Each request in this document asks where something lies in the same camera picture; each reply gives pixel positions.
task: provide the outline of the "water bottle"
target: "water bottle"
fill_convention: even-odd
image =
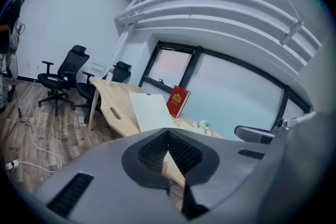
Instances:
[[[111,67],[106,76],[106,85],[111,85],[114,67]]]

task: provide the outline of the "wooden desk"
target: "wooden desk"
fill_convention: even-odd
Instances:
[[[93,98],[89,130],[92,130],[92,120],[99,95],[101,96],[101,111],[108,124],[120,135],[126,137],[140,133],[140,128],[135,117],[129,92],[145,93],[140,87],[123,83],[112,82],[110,86],[105,84],[105,80],[91,77],[91,83],[96,87]],[[178,118],[172,117],[173,122],[180,126],[185,123],[192,124],[193,121],[180,115]],[[222,138],[218,133],[213,132],[213,137]],[[184,187],[184,177],[174,165],[167,164],[165,175],[173,178],[179,185]]]

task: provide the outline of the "book cover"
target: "book cover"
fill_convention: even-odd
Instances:
[[[178,118],[178,116],[180,116],[189,95],[189,91],[179,86],[174,86],[174,89],[167,102],[167,107],[171,116],[174,118]]]

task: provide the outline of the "glass pane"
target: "glass pane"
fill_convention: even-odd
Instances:
[[[282,118],[286,120],[294,119],[298,116],[302,116],[303,114],[304,111],[300,109],[297,105],[295,105],[293,101],[288,99],[284,116]]]
[[[141,86],[142,90],[144,90],[145,93],[153,93],[153,94],[162,94],[163,95],[163,99],[164,101],[167,103],[170,94],[147,83],[147,82],[143,82],[142,86]]]
[[[191,94],[182,113],[194,121],[206,120],[230,140],[240,140],[234,134],[238,125],[269,130],[283,92],[252,71],[205,54],[187,89]]]
[[[191,54],[183,52],[160,50],[152,66],[149,76],[169,87],[179,85],[184,71],[189,63]]]

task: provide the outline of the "black office chair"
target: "black office chair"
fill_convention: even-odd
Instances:
[[[85,54],[85,47],[75,45],[67,54],[64,62],[59,67],[57,74],[50,74],[50,65],[53,65],[52,62],[42,61],[47,65],[47,73],[39,74],[37,76],[39,82],[46,88],[51,89],[48,92],[47,98],[44,98],[38,101],[38,106],[41,107],[43,102],[46,101],[55,101],[55,116],[58,115],[58,100],[74,104],[67,98],[69,95],[64,92],[64,89],[70,89],[71,87],[76,86],[76,74],[78,70],[85,64],[90,56]]]
[[[131,65],[128,65],[127,63],[117,62],[117,64],[114,66],[112,81],[120,82],[120,83],[124,82],[131,75],[131,72],[129,71],[130,67]],[[76,84],[76,88],[77,88],[78,93],[82,97],[84,97],[87,100],[87,102],[86,104],[72,104],[71,107],[72,109],[76,109],[76,108],[88,108],[89,109],[89,112],[84,119],[84,123],[87,124],[90,113],[91,113],[91,106],[92,106],[93,97],[95,96],[94,92],[96,91],[96,87],[90,84],[90,80],[89,80],[90,77],[94,77],[94,75],[87,73],[85,71],[83,71],[83,74],[87,75],[86,83],[78,82]],[[101,100],[99,98],[97,102],[97,106],[96,106],[96,111],[101,113],[100,104],[101,104]]]

